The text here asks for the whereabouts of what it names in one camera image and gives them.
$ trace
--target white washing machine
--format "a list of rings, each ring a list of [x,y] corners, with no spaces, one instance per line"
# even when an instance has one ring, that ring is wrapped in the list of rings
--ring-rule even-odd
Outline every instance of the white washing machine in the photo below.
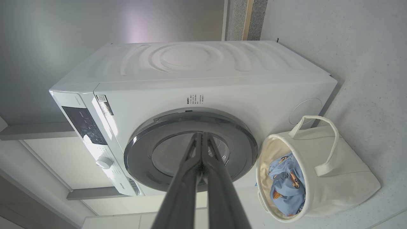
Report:
[[[236,188],[254,186],[263,139],[319,114],[336,84],[272,41],[107,44],[50,93],[112,184],[134,196],[164,194],[194,132],[215,136]]]

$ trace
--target blue clothing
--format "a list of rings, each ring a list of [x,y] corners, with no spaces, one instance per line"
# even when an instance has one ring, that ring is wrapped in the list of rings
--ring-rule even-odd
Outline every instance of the blue clothing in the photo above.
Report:
[[[270,198],[278,210],[286,216],[301,211],[305,202],[305,181],[292,152],[270,163],[269,177],[273,179]]]

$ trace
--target fabric laundry basket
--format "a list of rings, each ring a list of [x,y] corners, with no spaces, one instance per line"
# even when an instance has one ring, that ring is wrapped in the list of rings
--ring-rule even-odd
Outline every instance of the fabric laundry basket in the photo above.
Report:
[[[305,119],[320,119],[330,126],[300,130]],[[306,192],[302,211],[293,216],[285,216],[274,205],[270,198],[273,180],[268,176],[270,163],[289,152],[293,152],[301,167]],[[257,161],[256,179],[260,203],[281,222],[347,210],[380,188],[379,181],[339,135],[335,125],[321,116],[304,116],[292,131],[268,136]]]

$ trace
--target label sticker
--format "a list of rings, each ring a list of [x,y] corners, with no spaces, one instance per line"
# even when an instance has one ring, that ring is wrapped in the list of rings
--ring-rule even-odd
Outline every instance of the label sticker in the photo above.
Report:
[[[105,116],[113,115],[112,108],[110,107],[109,102],[107,101],[106,95],[97,95],[96,98],[98,99],[99,105],[103,111]]]
[[[190,94],[189,97],[186,98],[186,104],[203,104],[203,103],[204,95]]]

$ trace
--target dial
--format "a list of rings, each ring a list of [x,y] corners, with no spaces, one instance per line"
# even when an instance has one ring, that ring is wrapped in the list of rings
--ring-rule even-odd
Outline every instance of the dial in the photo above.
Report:
[[[110,166],[113,165],[113,161],[111,161],[109,158],[104,157],[104,156],[100,156],[98,158],[98,160],[96,161],[96,164],[101,167],[102,169],[109,169]]]

